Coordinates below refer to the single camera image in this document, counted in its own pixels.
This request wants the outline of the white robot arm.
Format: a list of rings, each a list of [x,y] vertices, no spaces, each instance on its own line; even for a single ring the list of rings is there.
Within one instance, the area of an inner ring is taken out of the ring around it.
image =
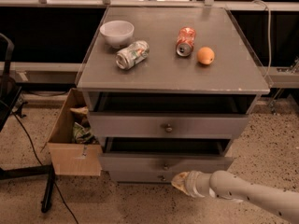
[[[299,224],[298,192],[250,183],[227,171],[216,171],[212,174],[183,172],[175,175],[171,184],[193,198],[211,196],[230,201],[245,201],[291,224]]]

